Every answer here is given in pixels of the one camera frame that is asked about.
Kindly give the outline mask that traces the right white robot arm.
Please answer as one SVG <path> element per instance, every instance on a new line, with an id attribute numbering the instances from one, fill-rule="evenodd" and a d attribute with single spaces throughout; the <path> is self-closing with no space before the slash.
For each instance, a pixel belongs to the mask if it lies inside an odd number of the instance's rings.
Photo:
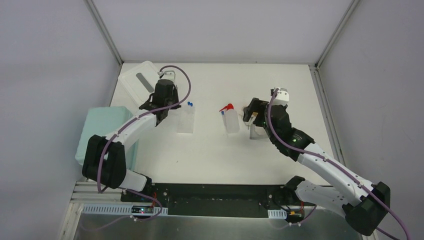
<path id="1" fill-rule="evenodd" d="M 276 149 L 326 180 L 322 187 L 300 176 L 292 177 L 283 187 L 284 200 L 290 205 L 300 201 L 330 210 L 346 220 L 355 231 L 370 236 L 388 213 L 391 189 L 382 181 L 373 183 L 329 156 L 312 137 L 292 127 L 287 106 L 254 97 L 243 108 L 244 122 L 253 114 L 255 127 L 265 130 Z"/>

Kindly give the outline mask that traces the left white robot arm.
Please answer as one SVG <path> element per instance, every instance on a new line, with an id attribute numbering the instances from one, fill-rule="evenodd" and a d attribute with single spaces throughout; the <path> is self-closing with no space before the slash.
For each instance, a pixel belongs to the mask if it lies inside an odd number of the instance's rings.
<path id="1" fill-rule="evenodd" d="M 143 133 L 159 125 L 170 109 L 180 106 L 176 84 L 170 79 L 159 79 L 134 117 L 106 136 L 94 134 L 89 138 L 82 175 L 96 181 L 99 191 L 103 187 L 130 189 L 140 202 L 149 201 L 153 195 L 153 189 L 147 185 L 149 177 L 128 168 L 126 153 Z"/>

